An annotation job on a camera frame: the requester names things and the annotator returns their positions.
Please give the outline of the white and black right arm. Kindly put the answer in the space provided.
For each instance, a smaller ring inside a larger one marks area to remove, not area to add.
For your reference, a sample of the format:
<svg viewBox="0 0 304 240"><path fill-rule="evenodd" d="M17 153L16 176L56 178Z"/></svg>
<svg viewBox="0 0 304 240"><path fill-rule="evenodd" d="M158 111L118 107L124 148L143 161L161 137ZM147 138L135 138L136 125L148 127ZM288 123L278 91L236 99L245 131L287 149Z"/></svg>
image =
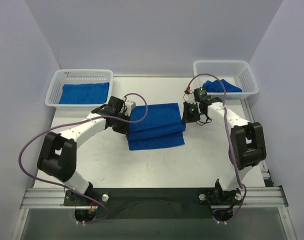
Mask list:
<svg viewBox="0 0 304 240"><path fill-rule="evenodd" d="M205 125L214 120L225 129L231 167L218 179L218 185L224 192L244 189L245 176L267 156L262 125L240 117L227 107L224 98L211 97L202 87L189 90L183 96L181 123Z"/></svg>

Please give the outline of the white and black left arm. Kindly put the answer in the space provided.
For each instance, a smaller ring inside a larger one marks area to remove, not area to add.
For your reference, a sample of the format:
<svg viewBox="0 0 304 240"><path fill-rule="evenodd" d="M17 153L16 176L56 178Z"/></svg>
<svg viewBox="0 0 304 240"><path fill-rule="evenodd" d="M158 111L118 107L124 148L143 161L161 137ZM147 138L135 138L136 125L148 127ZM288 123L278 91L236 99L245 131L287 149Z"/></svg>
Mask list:
<svg viewBox="0 0 304 240"><path fill-rule="evenodd" d="M45 135L37 168L62 182L65 186L89 197L93 196L92 184L76 170L77 149L96 133L112 128L120 134L127 134L133 101L124 101L112 96L107 104L94 110L85 119L87 122L60 133Z"/></svg>

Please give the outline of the blue towel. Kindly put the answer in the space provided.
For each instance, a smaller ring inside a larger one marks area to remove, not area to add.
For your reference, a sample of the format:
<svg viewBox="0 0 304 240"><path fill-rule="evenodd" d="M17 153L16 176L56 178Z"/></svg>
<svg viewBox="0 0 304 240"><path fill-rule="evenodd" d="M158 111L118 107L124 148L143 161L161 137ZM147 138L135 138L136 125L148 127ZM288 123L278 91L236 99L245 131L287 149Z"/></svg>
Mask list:
<svg viewBox="0 0 304 240"><path fill-rule="evenodd" d="M156 150L185 144L183 132L186 125L181 123L178 103L137 106L131 120L137 121L148 111L144 120L129 125L128 147L131 151Z"/></svg>
<svg viewBox="0 0 304 240"><path fill-rule="evenodd" d="M107 100L109 83L65 84L59 104L97 105Z"/></svg>

